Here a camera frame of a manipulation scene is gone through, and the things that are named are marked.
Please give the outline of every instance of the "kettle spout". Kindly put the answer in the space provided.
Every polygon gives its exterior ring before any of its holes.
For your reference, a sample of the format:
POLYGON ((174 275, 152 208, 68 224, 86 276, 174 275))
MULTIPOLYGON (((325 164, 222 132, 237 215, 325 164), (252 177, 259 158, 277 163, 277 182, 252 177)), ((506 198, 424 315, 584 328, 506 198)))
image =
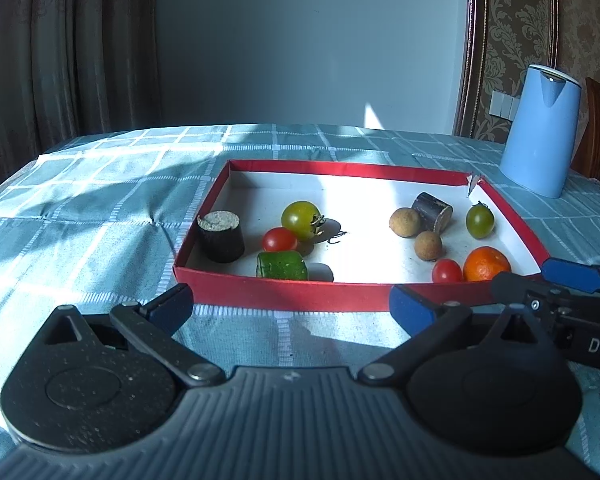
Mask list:
POLYGON ((567 82, 557 75, 541 72, 540 84, 542 87, 542 100, 547 108, 551 108, 557 101, 567 82))

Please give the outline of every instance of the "blue checkered tablecloth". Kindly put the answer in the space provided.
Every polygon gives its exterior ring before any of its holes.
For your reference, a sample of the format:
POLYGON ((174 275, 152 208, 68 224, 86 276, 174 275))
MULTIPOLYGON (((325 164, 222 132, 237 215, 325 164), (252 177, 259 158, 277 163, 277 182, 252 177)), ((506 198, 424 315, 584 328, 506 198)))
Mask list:
MULTIPOLYGON (((337 160, 484 174, 552 256, 600 264, 600 184, 570 174, 550 200, 502 176, 502 145, 344 126, 188 126, 74 139, 0 186, 0 388, 58 304, 85 314, 149 301, 171 272, 206 190, 230 158, 337 160)), ((234 365, 361 365, 408 336, 388 313, 199 304, 176 339, 234 365)), ((573 365, 585 408, 570 448, 600 470, 600 372, 573 365)), ((13 444, 0 414, 0 457, 13 444)))

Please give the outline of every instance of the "red box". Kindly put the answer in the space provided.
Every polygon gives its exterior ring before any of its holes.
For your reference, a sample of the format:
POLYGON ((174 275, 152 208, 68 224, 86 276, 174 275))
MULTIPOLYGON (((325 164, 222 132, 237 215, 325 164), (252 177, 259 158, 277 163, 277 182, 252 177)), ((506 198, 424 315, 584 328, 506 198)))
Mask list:
POLYGON ((433 263, 414 258, 409 248, 413 240, 399 238, 388 228, 388 218, 397 207, 411 206, 419 192, 427 191, 454 207, 454 220, 442 233, 448 257, 462 266, 470 250, 490 245, 507 255, 514 272, 538 274, 539 266, 549 257, 540 240, 484 180, 468 196, 469 177, 457 171, 347 162, 230 160, 196 218, 223 208, 238 214, 245 235, 245 255, 226 266, 206 260, 196 245, 198 228, 194 220, 173 271, 179 283, 192 288, 195 301, 205 304, 308 312, 382 312, 388 310, 389 291, 395 283, 407 283, 436 303, 493 303, 490 282, 430 283, 433 263), (335 282, 254 277, 260 238, 280 225, 283 209, 295 200, 311 200, 325 216, 335 213, 333 218, 338 216, 343 230, 351 230, 338 239, 338 244, 316 244, 316 254, 306 258, 308 266, 320 261, 333 269, 335 282), (485 240, 473 240, 464 227, 466 211, 478 200, 486 203, 496 217, 494 234, 485 240))

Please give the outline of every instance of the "yellow-green tomato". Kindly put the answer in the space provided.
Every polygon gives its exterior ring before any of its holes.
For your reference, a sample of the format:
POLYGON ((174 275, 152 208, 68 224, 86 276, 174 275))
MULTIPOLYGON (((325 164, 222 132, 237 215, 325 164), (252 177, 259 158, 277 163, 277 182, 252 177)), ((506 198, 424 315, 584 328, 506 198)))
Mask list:
POLYGON ((493 213, 482 202, 472 206, 466 214, 466 230, 478 240, 489 236, 495 223, 493 213))
POLYGON ((318 234, 324 217, 311 202, 299 200, 286 206, 280 223, 293 232, 298 240, 306 241, 318 234))

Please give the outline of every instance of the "cucumber slice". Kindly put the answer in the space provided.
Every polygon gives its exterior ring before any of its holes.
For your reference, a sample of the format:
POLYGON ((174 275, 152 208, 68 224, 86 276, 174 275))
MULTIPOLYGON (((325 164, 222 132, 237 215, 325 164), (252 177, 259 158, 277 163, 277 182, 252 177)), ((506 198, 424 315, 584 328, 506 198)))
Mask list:
POLYGON ((306 265, 297 251, 260 253, 256 264, 256 277, 274 280, 306 280, 306 265))

